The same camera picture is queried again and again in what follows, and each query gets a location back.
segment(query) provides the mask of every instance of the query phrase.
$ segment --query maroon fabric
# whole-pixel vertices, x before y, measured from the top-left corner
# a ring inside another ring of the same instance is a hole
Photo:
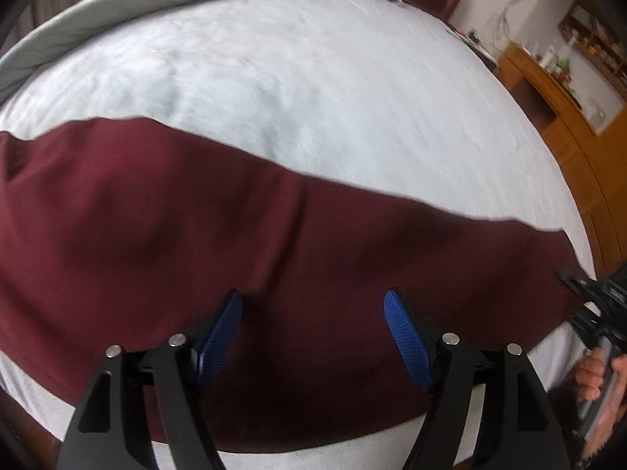
[[[2,133],[0,150],[0,348],[76,403],[108,345],[154,347],[235,287],[248,312],[203,395],[220,449],[424,413],[382,315],[390,287],[485,348],[529,350],[580,305],[555,276],[583,273],[563,232],[299,175],[148,119]]]

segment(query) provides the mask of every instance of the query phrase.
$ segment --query white bed sheet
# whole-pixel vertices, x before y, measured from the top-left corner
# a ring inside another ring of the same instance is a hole
[[[470,217],[563,228],[593,262],[557,163],[513,99],[446,27],[383,0],[212,0],[123,25],[43,69],[0,110],[32,139],[68,120],[148,116],[299,172]],[[581,344],[563,325],[532,351],[543,384]],[[72,408],[0,353],[0,385],[62,438]],[[480,396],[458,460],[471,455]],[[421,419],[229,469],[400,468]],[[173,468],[157,445],[162,468]]]

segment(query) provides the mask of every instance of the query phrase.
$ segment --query blue clamp pad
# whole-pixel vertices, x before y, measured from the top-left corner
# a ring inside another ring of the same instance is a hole
[[[239,292],[233,290],[223,301],[203,344],[198,351],[194,382],[199,387],[212,385],[217,380],[227,357],[233,337],[241,323],[244,304]]]
[[[383,299],[383,313],[411,380],[429,392],[435,382],[429,349],[393,289]]]

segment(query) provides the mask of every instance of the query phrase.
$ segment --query human hand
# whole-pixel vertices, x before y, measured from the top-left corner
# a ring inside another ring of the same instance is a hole
[[[575,366],[575,381],[579,401],[595,400],[601,395],[605,366],[603,350],[595,348],[592,353],[581,359]],[[585,444],[582,459],[585,459],[603,447],[612,435],[614,424],[620,420],[625,410],[621,408],[625,389],[627,389],[627,356],[616,357],[611,363],[612,369],[618,374],[616,386],[610,393],[609,401],[599,421]]]

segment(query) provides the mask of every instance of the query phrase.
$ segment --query green object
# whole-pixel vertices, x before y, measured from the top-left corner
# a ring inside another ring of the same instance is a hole
[[[571,59],[564,58],[563,60],[557,62],[557,66],[562,69],[563,72],[569,72],[571,70]]]
[[[479,36],[477,35],[477,30],[474,28],[468,32],[468,39],[472,40],[475,44],[481,43]]]

